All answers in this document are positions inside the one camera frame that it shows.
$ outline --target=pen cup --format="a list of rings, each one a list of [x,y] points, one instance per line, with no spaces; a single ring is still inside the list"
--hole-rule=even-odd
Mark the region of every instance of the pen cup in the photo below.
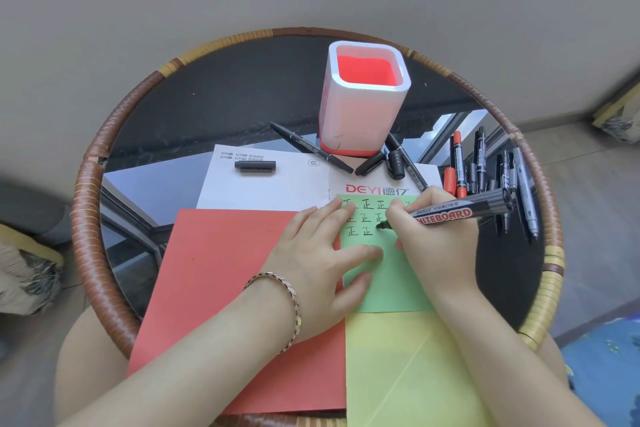
[[[410,86],[397,49],[367,42],[332,43],[320,106],[321,147],[357,157],[379,152]]]

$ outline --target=tile floor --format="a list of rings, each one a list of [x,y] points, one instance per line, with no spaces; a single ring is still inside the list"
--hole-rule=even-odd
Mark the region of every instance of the tile floor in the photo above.
[[[620,146],[587,123],[527,134],[544,164],[563,220],[567,272],[551,327],[564,334],[640,297],[640,146]],[[0,315],[9,343],[0,360],[0,424],[52,425],[52,384],[60,346],[86,298],[70,249],[64,290],[51,309],[28,318]]]

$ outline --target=blue fabric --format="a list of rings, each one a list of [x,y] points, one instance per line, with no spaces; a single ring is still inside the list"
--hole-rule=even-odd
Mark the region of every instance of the blue fabric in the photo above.
[[[575,394],[609,427],[640,427],[640,314],[562,349]]]

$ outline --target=hand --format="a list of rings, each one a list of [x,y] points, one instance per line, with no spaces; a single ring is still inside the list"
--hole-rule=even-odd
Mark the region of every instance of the hand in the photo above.
[[[430,187],[404,207],[391,201],[386,216],[398,235],[407,259],[433,301],[438,293],[477,288],[476,248],[478,225],[474,218],[440,225],[421,225],[409,212],[455,199],[439,187]]]
[[[382,256],[382,249],[373,245],[333,249],[340,227],[355,211],[353,203],[341,205],[342,200],[336,197],[320,209],[313,206],[296,214],[260,269],[281,275],[295,289],[302,317],[298,341],[326,331],[356,309],[369,288],[371,275],[358,275],[337,294],[335,286],[349,270]],[[274,286],[287,293],[280,284]]]

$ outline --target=glass tabletop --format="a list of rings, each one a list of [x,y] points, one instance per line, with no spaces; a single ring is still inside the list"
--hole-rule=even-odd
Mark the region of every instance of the glass tabletop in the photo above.
[[[100,214],[109,263],[140,318],[177,213],[196,207],[215,145],[297,152],[271,131],[270,121],[316,141],[328,46],[335,40],[288,36],[215,51],[160,83],[133,110],[106,163]],[[498,123],[455,83],[413,60],[405,63],[412,86],[392,132],[411,159],[442,173],[452,132],[461,132],[469,159],[474,133],[484,126],[493,177],[495,156],[513,146]],[[544,250],[542,237],[527,242],[517,213],[511,221],[501,237],[492,220],[481,221],[476,275],[487,298],[518,327],[538,287]]]

